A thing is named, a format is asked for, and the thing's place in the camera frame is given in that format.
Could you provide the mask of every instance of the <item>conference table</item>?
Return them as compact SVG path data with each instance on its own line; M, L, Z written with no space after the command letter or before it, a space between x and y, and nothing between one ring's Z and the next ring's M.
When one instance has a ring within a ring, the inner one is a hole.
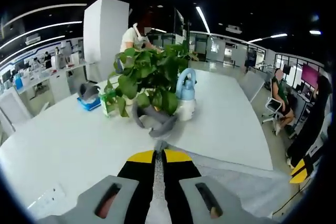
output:
M196 80L194 117L177 122L166 142L219 161L273 170L265 135L238 82L201 70L196 70ZM0 147L1 169L19 201L35 216L60 215L98 181L117 176L129 157L153 150L157 140L148 132L132 118L106 117L101 107L85 111L74 94L5 141ZM55 187L58 204L34 206Z

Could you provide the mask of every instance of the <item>white chair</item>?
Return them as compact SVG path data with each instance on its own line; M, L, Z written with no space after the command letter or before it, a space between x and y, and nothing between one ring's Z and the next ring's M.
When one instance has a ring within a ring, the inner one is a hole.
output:
M279 100L276 100L273 98L273 86L272 86L272 79L270 81L271 85L271 96L267 99L267 102L265 104L265 108L270 111L269 113L264 113L262 115L262 117L264 117L265 115L268 115L269 118L266 118L262 121L262 124L266 123L266 122L273 122L273 129L275 130L275 126L276 126L276 121L279 117L282 116L282 114L280 113L280 108L281 108L281 102Z
M0 121L7 136L12 135L21 125L33 118L12 87L0 95Z
M239 83L249 102L252 102L265 81L256 73L248 71Z

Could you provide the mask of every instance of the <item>white cabinet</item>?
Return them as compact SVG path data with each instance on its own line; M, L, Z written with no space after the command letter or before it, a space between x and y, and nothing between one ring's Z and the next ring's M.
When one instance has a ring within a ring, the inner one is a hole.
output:
M66 72L54 74L50 77L49 83L55 103L71 95Z

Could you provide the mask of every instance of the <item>white pillar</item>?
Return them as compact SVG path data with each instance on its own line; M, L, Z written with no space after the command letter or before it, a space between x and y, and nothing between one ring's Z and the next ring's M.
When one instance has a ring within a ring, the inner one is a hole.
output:
M95 69L88 72L95 74L88 74L89 80L106 80L114 70L115 56L128 29L128 13L129 4L118 0L97 0L85 10L84 56L86 62L95 63L90 65Z

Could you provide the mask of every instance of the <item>blue tray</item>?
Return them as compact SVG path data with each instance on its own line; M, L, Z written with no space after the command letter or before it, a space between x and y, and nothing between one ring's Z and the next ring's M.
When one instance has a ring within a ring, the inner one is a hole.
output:
M93 103L84 103L79 97L77 97L77 101L87 111L91 111L101 105L99 97Z

